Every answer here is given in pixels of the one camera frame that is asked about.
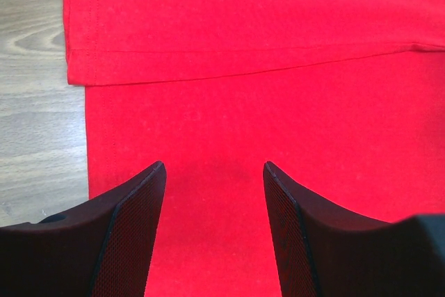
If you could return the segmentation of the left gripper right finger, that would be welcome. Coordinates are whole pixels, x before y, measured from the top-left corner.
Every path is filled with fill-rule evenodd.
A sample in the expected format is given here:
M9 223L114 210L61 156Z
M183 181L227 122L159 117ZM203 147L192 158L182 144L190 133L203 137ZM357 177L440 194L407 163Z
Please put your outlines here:
M341 207L274 163L263 171L283 296L443 296L444 216L386 223Z

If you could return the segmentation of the red t shirt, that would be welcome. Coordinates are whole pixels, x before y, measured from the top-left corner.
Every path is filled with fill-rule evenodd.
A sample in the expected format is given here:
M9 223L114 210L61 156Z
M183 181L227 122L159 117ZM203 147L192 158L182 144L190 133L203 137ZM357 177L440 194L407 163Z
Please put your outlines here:
M386 221L444 211L444 0L63 0L89 194L155 161L147 296L278 296L262 169Z

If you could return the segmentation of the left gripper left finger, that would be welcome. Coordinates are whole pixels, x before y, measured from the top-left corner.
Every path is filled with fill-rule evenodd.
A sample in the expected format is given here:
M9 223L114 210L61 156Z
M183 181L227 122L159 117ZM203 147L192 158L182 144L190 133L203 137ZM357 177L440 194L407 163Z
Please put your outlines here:
M157 161L39 223L1 228L2 296L144 296L165 194Z

